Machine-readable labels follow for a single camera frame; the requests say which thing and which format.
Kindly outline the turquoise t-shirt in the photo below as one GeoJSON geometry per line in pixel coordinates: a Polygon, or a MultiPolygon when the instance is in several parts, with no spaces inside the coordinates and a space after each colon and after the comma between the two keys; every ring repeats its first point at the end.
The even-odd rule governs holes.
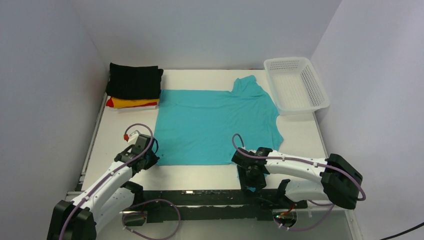
{"type": "Polygon", "coordinates": [[[231,90],[164,90],[149,190],[239,190],[235,146],[278,150],[278,116],[254,75],[237,78],[231,90]]]}

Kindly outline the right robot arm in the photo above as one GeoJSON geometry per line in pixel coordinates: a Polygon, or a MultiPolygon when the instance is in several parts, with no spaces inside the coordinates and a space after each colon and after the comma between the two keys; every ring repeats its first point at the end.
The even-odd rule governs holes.
{"type": "Polygon", "coordinates": [[[332,205],[353,210],[357,202],[366,199],[361,187],[362,175],[338,154],[307,158],[267,147],[256,151],[238,147],[231,161],[237,166],[240,187],[245,192],[260,192],[267,185],[267,176],[285,175],[272,197],[280,206],[329,201],[332,205]]]}

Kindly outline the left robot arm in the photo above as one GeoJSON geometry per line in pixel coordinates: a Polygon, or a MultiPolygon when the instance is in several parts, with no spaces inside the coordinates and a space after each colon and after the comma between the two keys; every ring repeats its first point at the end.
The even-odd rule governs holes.
{"type": "Polygon", "coordinates": [[[138,131],[124,137],[128,147],[95,183],[72,200],[55,205],[48,240],[94,240],[120,211],[144,201],[143,187],[130,179],[158,162],[158,142],[138,131]]]}

